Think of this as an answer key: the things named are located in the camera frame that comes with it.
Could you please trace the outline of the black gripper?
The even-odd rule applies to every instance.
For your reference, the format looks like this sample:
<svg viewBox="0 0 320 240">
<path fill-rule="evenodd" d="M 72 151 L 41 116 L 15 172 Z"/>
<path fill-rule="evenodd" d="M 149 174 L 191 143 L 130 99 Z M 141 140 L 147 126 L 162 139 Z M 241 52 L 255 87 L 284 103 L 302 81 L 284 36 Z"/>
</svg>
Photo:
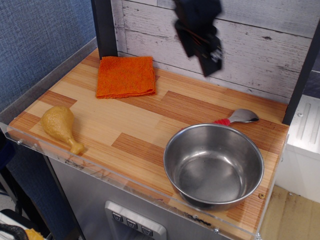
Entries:
<svg viewBox="0 0 320 240">
<path fill-rule="evenodd" d="M 188 58 L 197 56 L 205 77 L 221 70 L 223 49 L 216 37 L 215 18 L 222 13 L 219 0 L 175 0 L 174 28 Z"/>
</svg>

